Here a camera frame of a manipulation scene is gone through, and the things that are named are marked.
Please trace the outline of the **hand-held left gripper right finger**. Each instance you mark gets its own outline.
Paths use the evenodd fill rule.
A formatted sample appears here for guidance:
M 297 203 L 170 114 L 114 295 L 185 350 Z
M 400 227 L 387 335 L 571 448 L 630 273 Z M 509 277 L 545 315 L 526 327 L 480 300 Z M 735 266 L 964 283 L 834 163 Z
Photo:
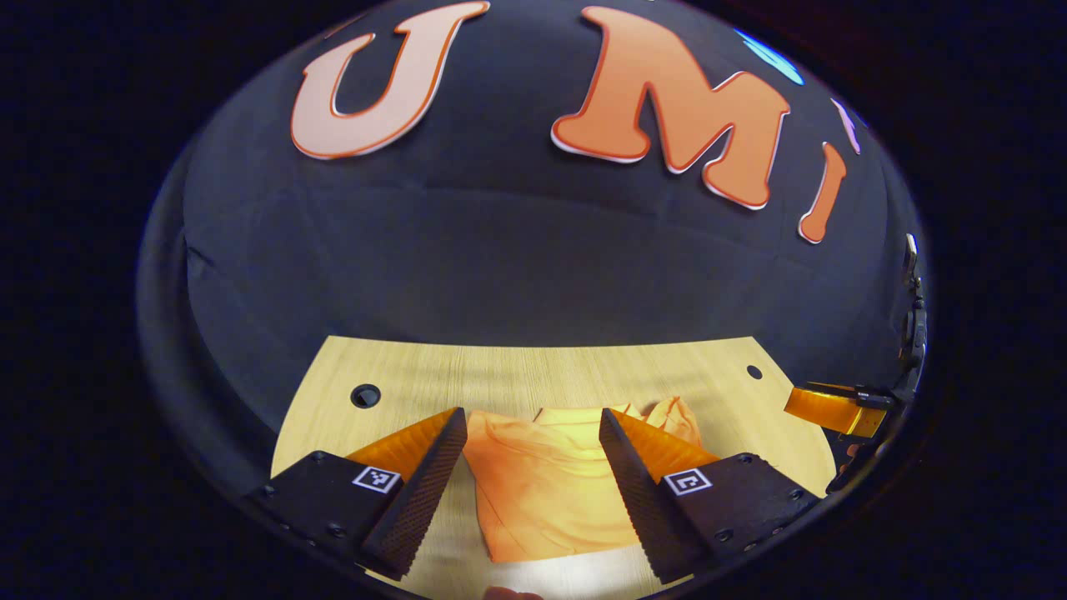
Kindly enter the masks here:
M 599 421 L 630 524 L 662 583 L 734 566 L 819 504 L 755 453 L 718 458 L 614 407 Z

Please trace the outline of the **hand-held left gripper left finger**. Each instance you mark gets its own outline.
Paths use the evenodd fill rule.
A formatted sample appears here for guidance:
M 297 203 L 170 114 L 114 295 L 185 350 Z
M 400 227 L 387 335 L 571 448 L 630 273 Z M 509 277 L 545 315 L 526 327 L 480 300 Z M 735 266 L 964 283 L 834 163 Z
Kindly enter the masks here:
M 399 581 L 468 440 L 466 421 L 451 407 L 347 456 L 312 451 L 243 505 L 327 559 Z

